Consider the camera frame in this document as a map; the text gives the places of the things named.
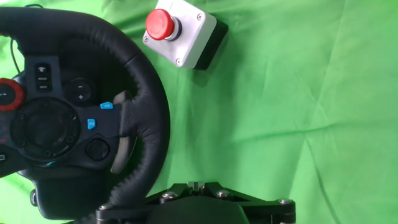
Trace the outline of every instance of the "steering wheel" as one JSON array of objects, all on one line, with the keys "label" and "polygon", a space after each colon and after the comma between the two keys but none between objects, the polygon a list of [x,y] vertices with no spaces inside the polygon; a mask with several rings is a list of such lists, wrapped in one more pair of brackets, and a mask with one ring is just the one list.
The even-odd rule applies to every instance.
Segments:
[{"label": "steering wheel", "polygon": [[[17,41],[25,58],[25,79],[0,79],[0,178],[18,172],[33,181],[41,214],[75,220],[101,204],[141,203],[155,184],[170,139],[165,90],[140,48],[110,23],[84,13],[27,7],[0,7],[0,34]],[[138,92],[113,102],[82,106],[65,97],[59,55],[73,38],[108,51],[135,79]],[[69,86],[79,93],[85,83]],[[136,138],[140,164],[110,194],[104,170],[118,174]]]}]

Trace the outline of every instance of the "red dial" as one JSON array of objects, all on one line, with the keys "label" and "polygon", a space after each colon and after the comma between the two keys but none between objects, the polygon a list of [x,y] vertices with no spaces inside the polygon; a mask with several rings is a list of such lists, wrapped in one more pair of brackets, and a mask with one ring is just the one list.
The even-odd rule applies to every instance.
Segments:
[{"label": "red dial", "polygon": [[164,9],[155,9],[149,13],[146,29],[154,40],[164,40],[174,32],[175,24],[170,14]]},{"label": "red dial", "polygon": [[8,78],[0,78],[0,111],[17,110],[25,101],[23,87]]}]

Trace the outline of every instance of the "bolt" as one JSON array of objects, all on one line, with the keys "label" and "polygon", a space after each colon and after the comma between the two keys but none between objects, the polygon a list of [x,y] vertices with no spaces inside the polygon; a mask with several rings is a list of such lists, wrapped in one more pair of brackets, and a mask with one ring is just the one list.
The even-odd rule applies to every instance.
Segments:
[{"label": "bolt", "polygon": [[111,205],[111,204],[101,205],[99,207],[100,210],[109,210],[111,208],[113,208],[113,205]]},{"label": "bolt", "polygon": [[72,143],[75,138],[73,136],[68,136],[67,137],[67,143]]},{"label": "bolt", "polygon": [[51,156],[51,152],[46,150],[46,151],[43,152],[43,156],[44,157],[50,157]]},{"label": "bolt", "polygon": [[282,198],[282,199],[279,199],[278,202],[281,205],[289,205],[290,203],[292,203],[292,200],[291,199]]},{"label": "bolt", "polygon": [[230,195],[230,192],[227,190],[219,190],[216,193],[216,197],[217,198],[226,198]]},{"label": "bolt", "polygon": [[178,195],[174,192],[166,192],[162,194],[163,199],[175,199]]}]

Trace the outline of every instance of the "button label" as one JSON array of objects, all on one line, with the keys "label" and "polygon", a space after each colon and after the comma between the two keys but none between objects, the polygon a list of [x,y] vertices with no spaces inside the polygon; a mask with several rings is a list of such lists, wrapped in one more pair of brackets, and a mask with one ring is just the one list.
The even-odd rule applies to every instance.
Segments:
[{"label": "button label", "polygon": [[47,81],[47,80],[48,80],[47,77],[39,77],[39,78],[37,78],[37,79],[38,79],[38,81]]},{"label": "button label", "polygon": [[113,109],[113,104],[111,102],[106,102],[106,103],[100,104],[100,107],[102,110],[110,110],[110,109]]},{"label": "button label", "polygon": [[95,119],[87,119],[87,128],[89,130],[95,128]]}]

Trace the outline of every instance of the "blue button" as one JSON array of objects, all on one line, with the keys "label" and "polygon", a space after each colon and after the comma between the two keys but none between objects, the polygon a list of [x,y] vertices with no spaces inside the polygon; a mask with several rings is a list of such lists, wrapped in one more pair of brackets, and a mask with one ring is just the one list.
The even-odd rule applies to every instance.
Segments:
[{"label": "blue button", "polygon": [[55,161],[49,162],[46,166],[51,166]]},{"label": "blue button", "polygon": [[113,104],[111,102],[106,102],[106,103],[100,104],[100,107],[102,110],[109,110],[109,109],[113,109]]},{"label": "blue button", "polygon": [[87,119],[87,128],[89,130],[95,128],[95,119]]}]

